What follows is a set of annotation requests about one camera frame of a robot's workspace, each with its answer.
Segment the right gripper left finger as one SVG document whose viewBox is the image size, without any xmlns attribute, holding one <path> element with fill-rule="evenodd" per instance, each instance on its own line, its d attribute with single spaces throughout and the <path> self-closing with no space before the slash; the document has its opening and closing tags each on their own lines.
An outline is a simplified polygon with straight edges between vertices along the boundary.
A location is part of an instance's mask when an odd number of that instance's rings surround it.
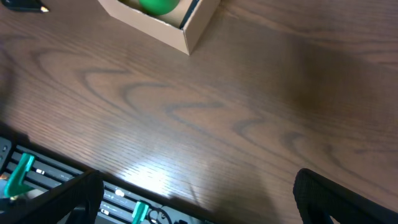
<svg viewBox="0 0 398 224">
<path fill-rule="evenodd" d="M 89 170 L 1 214 L 1 223 L 94 223 L 104 194 L 103 177 Z"/>
</svg>

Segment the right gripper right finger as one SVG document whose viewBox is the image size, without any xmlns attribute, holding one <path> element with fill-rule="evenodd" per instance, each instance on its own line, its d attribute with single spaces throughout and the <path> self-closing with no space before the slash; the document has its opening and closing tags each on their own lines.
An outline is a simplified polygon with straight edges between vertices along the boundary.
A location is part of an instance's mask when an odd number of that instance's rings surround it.
<svg viewBox="0 0 398 224">
<path fill-rule="evenodd" d="M 310 223 L 396 224 L 397 212 L 389 210 L 361 195 L 317 174 L 300 169 L 293 194 L 302 221 Z"/>
</svg>

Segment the black tape measure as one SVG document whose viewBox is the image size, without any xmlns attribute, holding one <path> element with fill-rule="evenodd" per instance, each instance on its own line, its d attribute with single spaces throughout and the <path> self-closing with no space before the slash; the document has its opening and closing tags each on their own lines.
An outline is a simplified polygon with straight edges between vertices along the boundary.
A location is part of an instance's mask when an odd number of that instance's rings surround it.
<svg viewBox="0 0 398 224">
<path fill-rule="evenodd" d="M 16 12 L 49 12 L 40 0 L 1 0 L 1 3 L 5 8 Z"/>
</svg>

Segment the cardboard box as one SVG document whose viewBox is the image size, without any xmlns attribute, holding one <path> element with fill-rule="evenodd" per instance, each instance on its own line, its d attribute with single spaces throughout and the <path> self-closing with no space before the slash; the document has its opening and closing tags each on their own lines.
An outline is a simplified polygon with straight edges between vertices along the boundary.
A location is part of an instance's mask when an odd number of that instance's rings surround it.
<svg viewBox="0 0 398 224">
<path fill-rule="evenodd" d="M 139 1 L 99 0 L 113 18 L 190 55 L 220 0 L 179 1 L 168 14 L 153 16 Z"/>
</svg>

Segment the green tape roll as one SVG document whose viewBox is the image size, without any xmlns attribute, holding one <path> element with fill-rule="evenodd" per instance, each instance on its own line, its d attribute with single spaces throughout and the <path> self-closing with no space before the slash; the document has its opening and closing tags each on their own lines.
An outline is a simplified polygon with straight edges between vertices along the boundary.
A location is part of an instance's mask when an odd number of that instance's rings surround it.
<svg viewBox="0 0 398 224">
<path fill-rule="evenodd" d="M 160 16 L 173 11 L 179 0 L 139 0 L 139 4 L 149 14 Z"/>
</svg>

